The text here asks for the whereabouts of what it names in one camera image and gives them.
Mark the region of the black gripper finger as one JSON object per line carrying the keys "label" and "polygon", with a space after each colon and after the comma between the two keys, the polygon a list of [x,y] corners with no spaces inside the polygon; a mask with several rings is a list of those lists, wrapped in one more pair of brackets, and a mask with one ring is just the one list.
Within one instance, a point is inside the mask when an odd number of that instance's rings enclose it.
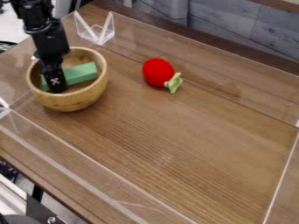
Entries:
{"label": "black gripper finger", "polygon": [[59,94],[67,90],[67,80],[60,67],[43,69],[42,75],[52,93]]}

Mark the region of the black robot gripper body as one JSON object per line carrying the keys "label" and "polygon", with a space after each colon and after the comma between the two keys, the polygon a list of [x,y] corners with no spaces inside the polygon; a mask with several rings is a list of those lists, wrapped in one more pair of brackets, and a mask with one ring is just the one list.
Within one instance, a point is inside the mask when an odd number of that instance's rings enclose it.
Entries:
{"label": "black robot gripper body", "polygon": [[23,31],[32,37],[34,56],[47,70],[62,69],[63,56],[71,51],[62,20],[52,15],[52,0],[11,0]]}

